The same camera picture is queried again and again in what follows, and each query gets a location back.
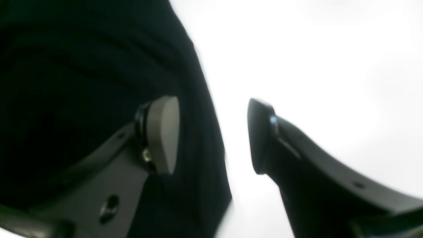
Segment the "black plastic arm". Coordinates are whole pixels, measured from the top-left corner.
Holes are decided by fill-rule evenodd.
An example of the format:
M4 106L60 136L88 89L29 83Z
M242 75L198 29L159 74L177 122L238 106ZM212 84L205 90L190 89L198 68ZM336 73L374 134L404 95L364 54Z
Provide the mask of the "black plastic arm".
M345 166L271 105L250 100L248 130L254 169L279 186L296 238L422 237L422 200Z

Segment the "metal bolt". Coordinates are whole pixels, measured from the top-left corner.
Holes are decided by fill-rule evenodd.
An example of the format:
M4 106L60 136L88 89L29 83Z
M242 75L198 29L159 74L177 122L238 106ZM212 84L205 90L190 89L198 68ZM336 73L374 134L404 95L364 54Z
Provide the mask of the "metal bolt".
M151 152L148 148L143 150L143 158L145 162L151 162L153 158L151 157Z

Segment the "black fabric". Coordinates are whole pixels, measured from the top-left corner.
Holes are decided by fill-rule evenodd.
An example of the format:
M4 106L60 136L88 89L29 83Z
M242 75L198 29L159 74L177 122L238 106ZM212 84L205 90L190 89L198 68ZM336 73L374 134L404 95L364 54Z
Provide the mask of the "black fabric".
M231 200L224 147L168 0L0 0L0 203L35 199L6 195L82 159L165 94L180 101L178 162L149 177L129 237L213 237Z

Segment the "mounting hole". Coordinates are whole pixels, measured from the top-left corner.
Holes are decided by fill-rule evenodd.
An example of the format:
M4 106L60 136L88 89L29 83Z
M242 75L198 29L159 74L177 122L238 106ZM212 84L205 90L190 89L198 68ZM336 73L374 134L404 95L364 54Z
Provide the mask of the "mounting hole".
M354 184L354 186L355 186L356 188L365 189L365 186L364 186L364 184L362 184L362 183L359 183L359 182L354 182L353 184Z
M116 216L119 209L119 197L110 196L100 209L100 224L104 225Z

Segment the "white background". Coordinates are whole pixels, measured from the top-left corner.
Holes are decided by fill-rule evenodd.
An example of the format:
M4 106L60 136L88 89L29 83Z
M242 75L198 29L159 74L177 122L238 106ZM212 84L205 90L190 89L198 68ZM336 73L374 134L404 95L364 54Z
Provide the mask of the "white background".
M278 187L253 170L252 97L346 165L423 199L422 3L170 1L196 46L226 147L233 203L217 238L293 237Z

